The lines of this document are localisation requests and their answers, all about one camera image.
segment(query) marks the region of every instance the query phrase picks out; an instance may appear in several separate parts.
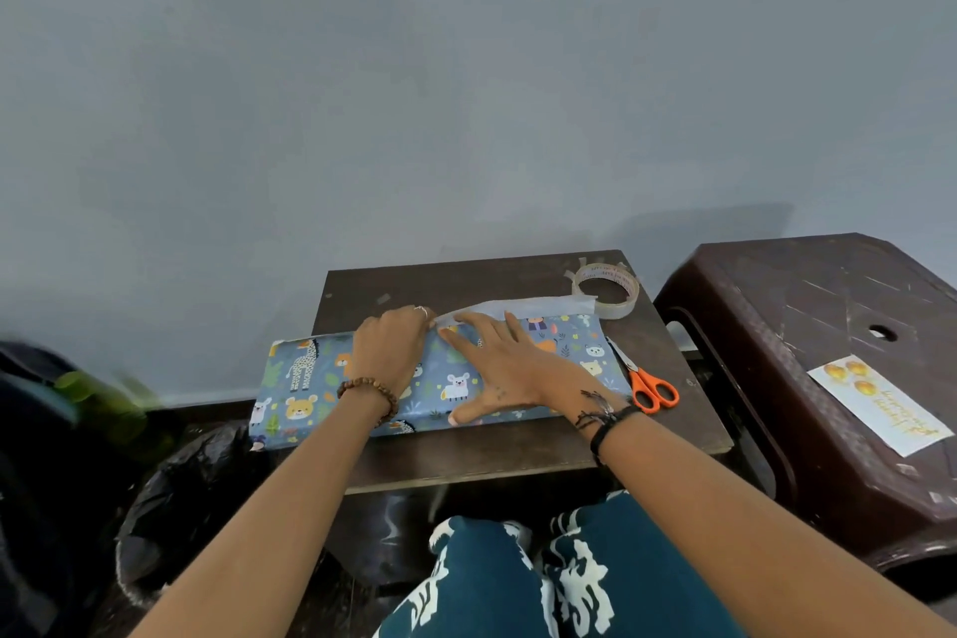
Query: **black string bracelet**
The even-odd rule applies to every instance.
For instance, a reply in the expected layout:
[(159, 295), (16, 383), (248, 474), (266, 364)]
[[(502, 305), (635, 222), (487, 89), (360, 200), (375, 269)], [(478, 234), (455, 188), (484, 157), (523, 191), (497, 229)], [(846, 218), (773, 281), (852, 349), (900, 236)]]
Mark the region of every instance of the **black string bracelet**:
[(608, 432), (612, 430), (616, 424), (620, 424), (625, 421), (631, 414), (638, 414), (641, 412), (637, 406), (633, 403), (625, 406), (625, 408), (620, 411), (615, 411), (612, 409), (612, 405), (608, 403), (604, 396), (599, 394), (597, 391), (582, 391), (582, 396), (586, 396), (591, 399), (593, 402), (598, 404), (600, 411), (583, 411), (578, 415), (578, 420), (575, 422), (575, 428), (583, 429), (589, 424), (601, 424), (601, 427), (598, 427), (598, 430), (595, 432), (592, 437), (592, 456), (595, 459), (595, 463), (602, 467), (604, 462), (601, 461), (601, 457), (598, 456), (598, 450), (601, 447), (601, 443), (604, 442), (605, 437), (608, 436)]

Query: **blue patterned pants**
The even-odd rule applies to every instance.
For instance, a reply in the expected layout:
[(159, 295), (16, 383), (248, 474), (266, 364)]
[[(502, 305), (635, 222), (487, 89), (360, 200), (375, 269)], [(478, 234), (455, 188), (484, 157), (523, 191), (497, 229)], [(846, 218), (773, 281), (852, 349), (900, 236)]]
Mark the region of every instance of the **blue patterned pants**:
[(562, 514), (538, 564), (517, 523), (452, 517), (436, 567), (374, 638), (744, 638), (718, 598), (627, 492)]

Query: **hand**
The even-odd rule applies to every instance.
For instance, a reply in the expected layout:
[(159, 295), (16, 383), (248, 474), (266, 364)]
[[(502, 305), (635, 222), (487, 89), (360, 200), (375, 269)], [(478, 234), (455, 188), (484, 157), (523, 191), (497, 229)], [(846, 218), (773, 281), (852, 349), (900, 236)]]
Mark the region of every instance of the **hand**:
[(376, 378), (399, 398), (422, 360), (426, 331), (435, 324), (431, 308), (423, 312), (415, 306), (365, 318), (352, 338), (352, 378)]
[(557, 408), (552, 402), (556, 378), (569, 373), (574, 378), (593, 378), (564, 358), (536, 348), (521, 328), (519, 319), (510, 313), (505, 314), (504, 322), (475, 313), (460, 314), (456, 320), (475, 328), (484, 342), (482, 348), (449, 329), (442, 329), (438, 334), (478, 368), (485, 390), (449, 415), (449, 424), (454, 427), (504, 409)]

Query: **dark table top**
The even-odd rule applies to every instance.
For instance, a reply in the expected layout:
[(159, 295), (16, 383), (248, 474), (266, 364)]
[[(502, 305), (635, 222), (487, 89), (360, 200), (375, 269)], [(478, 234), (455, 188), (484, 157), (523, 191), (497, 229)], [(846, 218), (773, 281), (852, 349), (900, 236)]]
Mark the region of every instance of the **dark table top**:
[[(325, 280), (314, 333), (359, 327), (369, 316), (403, 305), (427, 305), (442, 314), (485, 300), (568, 295), (566, 270), (588, 262), (628, 261), (620, 250), (535, 255), (392, 268), (331, 270)], [(582, 290), (603, 302), (624, 292), (607, 281), (587, 281)], [(646, 371), (681, 391), (681, 403), (654, 418), (707, 454), (722, 454), (731, 438), (698, 380), (676, 348), (644, 290), (627, 318), (603, 320), (613, 338)], [(592, 452), (562, 418), (446, 429), (369, 440), (346, 494), (403, 487), (534, 475), (592, 467)]]

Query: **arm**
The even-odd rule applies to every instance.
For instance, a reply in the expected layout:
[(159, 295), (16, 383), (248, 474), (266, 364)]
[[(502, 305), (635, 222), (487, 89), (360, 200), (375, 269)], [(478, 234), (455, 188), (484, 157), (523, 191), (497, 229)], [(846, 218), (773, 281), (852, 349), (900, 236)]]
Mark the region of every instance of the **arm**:
[[(403, 308), (355, 333), (353, 371), (402, 393), (432, 313)], [(368, 432), (389, 411), (371, 387), (345, 392), (131, 633), (131, 638), (281, 638), (305, 592)]]
[[(520, 323), (466, 315), (485, 341), (442, 337), (478, 368), (486, 390), (453, 424), (512, 404), (544, 404), (572, 424), (600, 393), (624, 400), (584, 369), (532, 345)], [(582, 435), (590, 440), (590, 425)], [(602, 461), (755, 638), (955, 636), (944, 619), (815, 532), (659, 423), (634, 415), (614, 427)]]

